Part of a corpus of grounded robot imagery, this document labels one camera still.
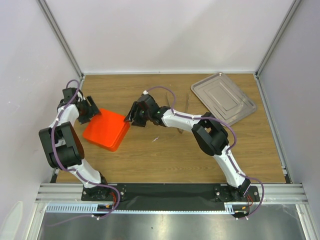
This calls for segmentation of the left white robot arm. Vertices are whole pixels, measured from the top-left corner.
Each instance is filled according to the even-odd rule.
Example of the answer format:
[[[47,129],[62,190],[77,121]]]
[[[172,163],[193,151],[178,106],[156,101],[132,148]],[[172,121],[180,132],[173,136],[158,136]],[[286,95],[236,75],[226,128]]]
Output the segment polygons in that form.
[[[84,97],[76,87],[62,90],[53,123],[38,133],[48,164],[71,173],[83,184],[83,201],[106,200],[110,194],[105,177],[85,159],[84,148],[74,129],[75,121],[89,123],[101,112],[91,96]]]

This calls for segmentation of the orange compartment chocolate box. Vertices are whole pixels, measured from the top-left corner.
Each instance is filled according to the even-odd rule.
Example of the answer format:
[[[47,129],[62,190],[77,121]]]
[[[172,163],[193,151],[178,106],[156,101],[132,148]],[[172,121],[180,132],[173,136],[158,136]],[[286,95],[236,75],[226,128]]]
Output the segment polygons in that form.
[[[82,136],[91,144],[104,148],[110,152],[118,150],[125,135],[130,128],[129,124],[124,124],[122,127],[94,127],[87,126]]]

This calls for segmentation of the metal tongs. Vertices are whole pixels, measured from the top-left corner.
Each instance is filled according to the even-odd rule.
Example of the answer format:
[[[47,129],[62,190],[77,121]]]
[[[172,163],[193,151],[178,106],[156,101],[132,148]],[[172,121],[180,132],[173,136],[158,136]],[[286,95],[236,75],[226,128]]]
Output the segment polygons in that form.
[[[165,93],[165,99],[166,99],[166,103],[168,104],[169,107],[171,107],[171,103],[169,101],[169,96],[167,93]],[[186,96],[185,96],[185,107],[184,107],[184,112],[187,113],[188,112],[188,108],[189,108],[189,102],[190,102],[190,92],[188,91],[186,93]],[[178,133],[179,134],[183,134],[184,133],[184,130],[183,129],[180,129],[178,128],[177,129]]]

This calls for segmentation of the orange box lid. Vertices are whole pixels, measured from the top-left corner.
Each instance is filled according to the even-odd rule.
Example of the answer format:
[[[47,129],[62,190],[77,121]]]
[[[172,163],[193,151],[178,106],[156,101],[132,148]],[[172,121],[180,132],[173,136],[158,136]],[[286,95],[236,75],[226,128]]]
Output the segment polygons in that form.
[[[121,114],[104,108],[99,110],[100,114],[91,119],[82,136],[91,144],[115,152],[131,125]]]

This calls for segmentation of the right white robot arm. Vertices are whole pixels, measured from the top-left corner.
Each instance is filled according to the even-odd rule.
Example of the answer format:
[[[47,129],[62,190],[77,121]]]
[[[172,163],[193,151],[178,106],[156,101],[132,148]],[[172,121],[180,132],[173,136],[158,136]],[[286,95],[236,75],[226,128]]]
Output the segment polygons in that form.
[[[133,102],[124,121],[143,128],[150,121],[156,126],[192,133],[199,148],[213,157],[220,166],[230,187],[231,197],[242,201],[248,196],[251,181],[232,154],[232,146],[222,121],[214,118],[211,113],[192,115],[179,112],[169,106],[159,106],[150,94],[144,93]]]

